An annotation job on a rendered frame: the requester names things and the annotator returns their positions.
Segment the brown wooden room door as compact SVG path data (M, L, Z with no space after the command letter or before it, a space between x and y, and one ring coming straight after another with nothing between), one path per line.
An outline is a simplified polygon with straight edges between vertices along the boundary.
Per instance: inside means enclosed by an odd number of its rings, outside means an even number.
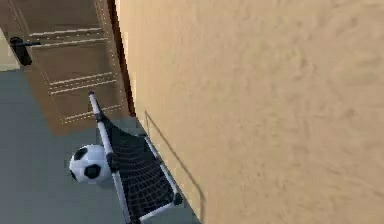
M23 66L10 39L39 41ZM89 92L111 119L129 115L107 0L0 0L0 72L21 70L50 131L96 125Z

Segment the white goal with black net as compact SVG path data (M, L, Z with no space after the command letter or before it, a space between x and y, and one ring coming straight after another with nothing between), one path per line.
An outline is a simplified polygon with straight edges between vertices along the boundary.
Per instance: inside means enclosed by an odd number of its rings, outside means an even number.
M149 136L122 130L106 116L93 91L89 99L125 224L143 224L180 205L182 194Z

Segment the black and white football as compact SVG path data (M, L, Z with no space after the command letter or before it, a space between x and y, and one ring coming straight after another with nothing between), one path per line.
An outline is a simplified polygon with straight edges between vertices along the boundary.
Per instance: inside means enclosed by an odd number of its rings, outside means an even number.
M104 148L89 144L80 147L71 157L69 171L78 183L101 184L111 177Z

